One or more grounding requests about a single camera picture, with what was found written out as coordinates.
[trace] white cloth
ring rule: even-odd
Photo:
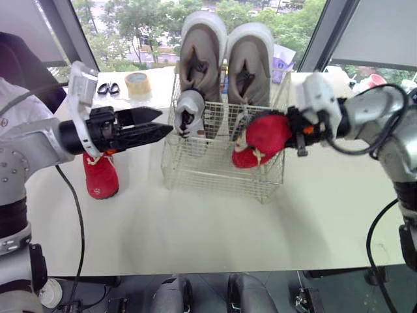
[[[0,77],[0,109],[3,109],[11,100],[28,92],[27,89],[8,83]],[[0,117],[0,136],[16,125],[51,119],[52,112],[36,96],[30,96],[9,109]]]

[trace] cable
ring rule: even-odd
[[[74,284],[72,285],[71,290],[71,296],[69,303],[71,303],[74,300],[74,296],[76,294],[76,289],[79,281],[79,276],[81,274],[81,269],[83,268],[83,262],[84,262],[84,253],[85,253],[85,238],[84,238],[84,221],[83,221],[83,215],[81,213],[81,207],[79,206],[78,196],[74,189],[74,187],[71,185],[68,178],[66,178],[65,174],[63,173],[62,169],[59,167],[59,165],[56,165],[55,168],[57,169],[59,175],[64,179],[68,187],[70,188],[72,195],[74,197],[74,201],[76,203],[77,212],[78,212],[78,220],[79,220],[79,228],[81,230],[81,255],[79,257],[79,264],[78,264],[78,270],[77,275],[74,279]]]
[[[384,214],[391,208],[393,207],[396,203],[398,202],[398,199],[395,199],[393,201],[391,201],[375,218],[375,220],[373,220],[371,227],[369,227],[369,231],[367,233],[367,237],[366,237],[366,253],[367,253],[367,257],[369,259],[369,262],[371,264],[371,268],[372,271],[375,274],[375,277],[377,279],[377,283],[379,286],[379,289],[381,289],[381,293],[382,296],[384,297],[384,300],[386,302],[386,305],[388,306],[388,308],[390,309],[391,313],[397,313],[397,310],[395,309],[394,304],[391,301],[390,296],[388,295],[388,292],[385,288],[384,282],[382,281],[382,277],[381,274],[379,273],[377,266],[375,265],[375,262],[373,261],[373,257],[372,257],[372,252],[371,252],[371,239],[372,239],[372,235],[373,235],[373,231],[375,229],[375,226],[378,224],[379,220],[384,216]]]
[[[55,83],[53,85],[48,85],[44,87],[35,88],[33,90],[30,90],[15,99],[11,100],[3,109],[0,110],[0,117],[2,117],[7,111],[9,111],[11,108],[13,108],[15,105],[19,104],[21,101],[25,100],[27,97],[33,96],[37,93],[43,93],[44,91],[48,91],[51,89],[61,88],[68,86],[68,82],[66,83]]]
[[[299,283],[300,283],[300,287],[301,287],[302,289],[304,289],[304,287],[303,287],[303,285],[302,285],[302,282],[301,282],[300,271],[297,271],[297,276],[298,276],[298,281],[299,281]]]
[[[110,287],[109,290],[107,290],[107,287],[104,286],[104,293],[103,293],[103,296],[100,298],[100,300],[98,300],[97,302],[94,302],[90,305],[84,305],[83,310],[88,310],[88,309],[92,308],[93,306],[96,306],[98,303],[102,302],[109,295],[111,289],[112,289],[112,287]]]
[[[384,128],[382,129],[381,133],[378,135],[377,139],[369,146],[366,147],[365,149],[362,150],[346,150],[345,148],[342,148],[340,146],[338,146],[333,138],[332,138],[332,133],[329,132],[329,136],[326,137],[326,141],[328,142],[328,144],[335,149],[336,151],[343,153],[345,155],[365,155],[367,153],[369,153],[369,155],[373,158],[373,159],[377,159],[377,157],[375,156],[375,152],[376,150],[382,146],[384,144],[384,142],[387,140],[387,138],[394,132],[394,130],[398,127],[398,125],[402,122],[402,120],[405,117],[405,114],[407,113],[407,110],[409,109],[409,98],[407,96],[407,94],[405,93],[405,91],[392,83],[386,83],[384,85],[378,85],[374,88],[368,89],[366,91],[364,91],[363,93],[360,93],[359,95],[363,95],[364,93],[369,92],[370,90],[373,89],[380,89],[383,87],[393,87],[395,89],[397,89],[400,93],[401,96],[403,97],[403,107],[395,112],[393,115],[390,116],[390,118],[387,120],[387,122],[384,125]],[[328,121],[328,115],[326,117],[326,121],[325,124],[326,127],[328,128],[330,123]]]

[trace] white table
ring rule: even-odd
[[[160,108],[167,108],[172,68],[148,74],[152,99],[158,99]],[[121,100],[126,96],[125,76],[100,75],[99,83],[111,79],[122,88],[119,101],[107,99],[104,104],[129,106]],[[293,80],[305,76],[295,74]],[[57,116],[69,118],[64,107]],[[368,228],[395,198],[378,162],[366,156],[344,156],[320,145],[309,147],[306,158],[298,158],[296,151],[286,153],[285,182],[269,204],[167,190],[160,169],[162,149],[160,141],[115,155],[120,191],[108,200],[88,195],[80,156],[62,165],[83,211],[86,252],[82,275],[368,266]],[[75,275],[79,224],[68,187],[54,168],[43,169],[30,178],[27,198],[33,242],[42,245],[49,275]],[[393,208],[375,230],[372,246],[377,264],[403,263],[400,223],[399,209]]]

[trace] red slipper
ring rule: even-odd
[[[232,154],[238,168],[252,168],[267,163],[285,148],[292,136],[284,115],[270,114],[258,117],[242,132]]]
[[[113,165],[113,157],[104,153],[99,158],[83,154],[87,191],[94,199],[102,200],[119,191],[119,178]]]

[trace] white wire basket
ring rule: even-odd
[[[290,84],[290,72],[285,73],[281,84],[272,84],[273,103],[269,107],[229,104],[226,99],[225,103],[206,102],[205,124],[214,125],[218,131],[211,131],[210,127],[206,128],[207,138],[184,139],[174,130],[165,138],[162,157],[165,186],[168,189],[187,188],[233,196],[249,196],[257,198],[261,203],[266,202],[283,184],[284,151],[262,166],[237,168],[231,160],[235,146],[231,141],[231,134],[237,134],[242,126],[245,126],[244,122],[248,123],[257,113],[271,109],[286,112]],[[169,110],[170,125],[174,125],[179,95],[180,83],[176,74]]]

